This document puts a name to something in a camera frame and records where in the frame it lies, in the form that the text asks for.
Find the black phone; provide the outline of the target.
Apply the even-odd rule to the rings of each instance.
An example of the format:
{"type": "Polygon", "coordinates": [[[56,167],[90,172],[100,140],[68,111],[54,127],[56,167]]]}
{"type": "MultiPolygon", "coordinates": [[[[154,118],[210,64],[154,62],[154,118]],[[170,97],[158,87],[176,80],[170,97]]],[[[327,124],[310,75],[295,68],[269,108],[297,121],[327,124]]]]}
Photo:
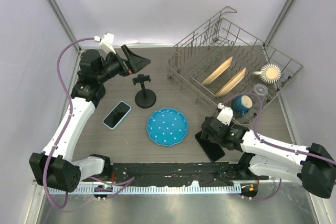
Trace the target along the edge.
{"type": "Polygon", "coordinates": [[[195,139],[210,162],[214,163],[225,156],[225,152],[218,144],[201,139],[201,132],[195,134],[195,139]]]}

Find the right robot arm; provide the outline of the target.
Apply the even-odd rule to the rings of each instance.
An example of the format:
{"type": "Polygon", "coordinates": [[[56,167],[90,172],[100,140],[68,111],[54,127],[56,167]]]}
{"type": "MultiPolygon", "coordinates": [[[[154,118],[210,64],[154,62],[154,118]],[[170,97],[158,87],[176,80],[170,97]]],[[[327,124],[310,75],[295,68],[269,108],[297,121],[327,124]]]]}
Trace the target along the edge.
{"type": "Polygon", "coordinates": [[[237,166],[242,179],[267,176],[301,185],[309,193],[329,199],[335,184],[335,160],[325,147],[294,145],[255,133],[234,123],[206,117],[196,138],[218,148],[243,153],[237,166]]]}

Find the black phone stand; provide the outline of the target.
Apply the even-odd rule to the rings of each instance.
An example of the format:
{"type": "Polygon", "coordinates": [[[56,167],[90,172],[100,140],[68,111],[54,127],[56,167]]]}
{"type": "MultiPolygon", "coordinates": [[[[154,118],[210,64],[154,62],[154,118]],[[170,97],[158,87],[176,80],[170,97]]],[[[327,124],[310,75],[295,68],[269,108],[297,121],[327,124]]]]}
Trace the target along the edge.
{"type": "Polygon", "coordinates": [[[135,95],[135,103],[138,107],[142,109],[148,109],[155,105],[156,103],[156,94],[150,90],[146,89],[144,83],[146,81],[151,82],[151,78],[149,75],[139,74],[137,77],[132,79],[133,84],[140,84],[141,90],[137,92],[135,95]]]}

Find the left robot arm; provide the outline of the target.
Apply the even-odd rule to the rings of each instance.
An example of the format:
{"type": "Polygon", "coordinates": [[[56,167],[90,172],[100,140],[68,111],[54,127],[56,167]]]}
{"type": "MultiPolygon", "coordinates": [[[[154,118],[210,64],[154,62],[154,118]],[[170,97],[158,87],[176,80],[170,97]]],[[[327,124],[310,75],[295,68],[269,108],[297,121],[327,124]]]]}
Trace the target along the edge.
{"type": "Polygon", "coordinates": [[[102,182],[111,177],[112,167],[107,156],[91,154],[75,162],[72,158],[85,124],[106,93],[103,84],[116,75],[135,74],[151,63],[126,45],[121,49],[125,58],[112,50],[105,58],[94,49],[81,54],[78,80],[70,94],[68,111],[47,146],[41,153],[32,153],[29,159],[37,184],[71,193],[82,180],[91,176],[102,182]]]}

